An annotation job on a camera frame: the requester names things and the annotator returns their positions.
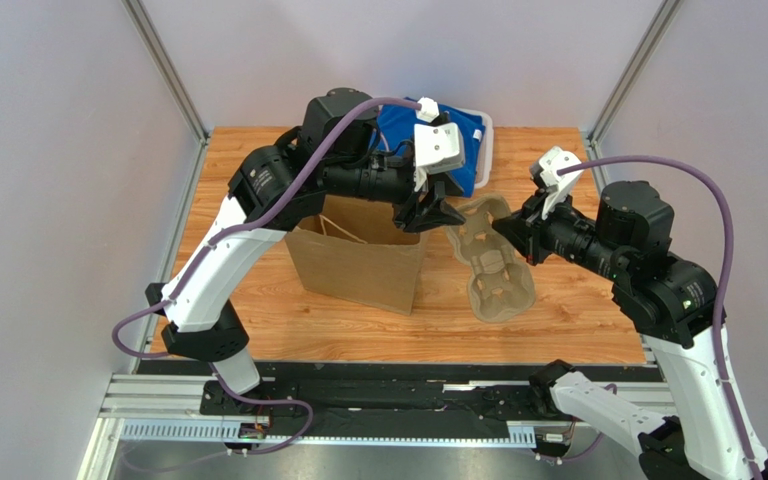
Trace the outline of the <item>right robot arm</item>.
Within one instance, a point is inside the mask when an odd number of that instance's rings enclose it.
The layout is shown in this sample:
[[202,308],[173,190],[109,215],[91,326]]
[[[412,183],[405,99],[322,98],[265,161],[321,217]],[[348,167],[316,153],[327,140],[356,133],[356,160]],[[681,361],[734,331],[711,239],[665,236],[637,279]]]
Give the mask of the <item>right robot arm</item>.
[[745,454],[718,376],[712,337],[717,285],[670,251],[673,208],[645,181],[619,181],[589,219],[565,200],[545,210],[538,190],[493,229],[530,265],[557,255],[612,284],[612,299],[650,347],[676,412],[646,410],[556,360],[531,383],[550,415],[590,424],[634,455],[650,479],[768,479],[758,439]]

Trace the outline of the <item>cardboard cup carrier tray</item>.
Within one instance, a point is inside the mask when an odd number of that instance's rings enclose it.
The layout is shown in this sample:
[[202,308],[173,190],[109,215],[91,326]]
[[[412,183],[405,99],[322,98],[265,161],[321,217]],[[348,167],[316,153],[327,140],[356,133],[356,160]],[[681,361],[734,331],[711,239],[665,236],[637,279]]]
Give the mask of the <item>cardboard cup carrier tray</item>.
[[505,198],[484,195],[458,211],[465,223],[445,232],[454,257],[470,269],[466,292],[474,316],[485,323],[502,323],[532,308],[536,291],[530,267],[492,228],[494,220],[511,214]]

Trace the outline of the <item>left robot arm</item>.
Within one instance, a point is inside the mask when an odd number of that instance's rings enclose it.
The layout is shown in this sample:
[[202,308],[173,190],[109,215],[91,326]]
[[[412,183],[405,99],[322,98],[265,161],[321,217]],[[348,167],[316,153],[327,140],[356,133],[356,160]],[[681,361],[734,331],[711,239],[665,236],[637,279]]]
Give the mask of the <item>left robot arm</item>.
[[254,389],[261,377],[230,297],[260,257],[331,195],[389,204],[406,233],[460,225],[449,198],[461,191],[452,171],[464,161],[458,125],[430,98],[352,88],[313,98],[299,126],[242,161],[183,268],[147,287],[151,310],[167,320],[166,350],[209,363],[228,391]]

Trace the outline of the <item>brown paper bag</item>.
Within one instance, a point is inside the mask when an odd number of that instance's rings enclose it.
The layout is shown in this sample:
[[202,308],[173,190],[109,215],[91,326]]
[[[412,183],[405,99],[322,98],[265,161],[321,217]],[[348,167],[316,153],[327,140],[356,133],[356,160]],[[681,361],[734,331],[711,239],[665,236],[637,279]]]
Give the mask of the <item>brown paper bag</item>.
[[284,237],[303,287],[401,315],[413,310],[429,234],[399,230],[388,203],[329,196]]

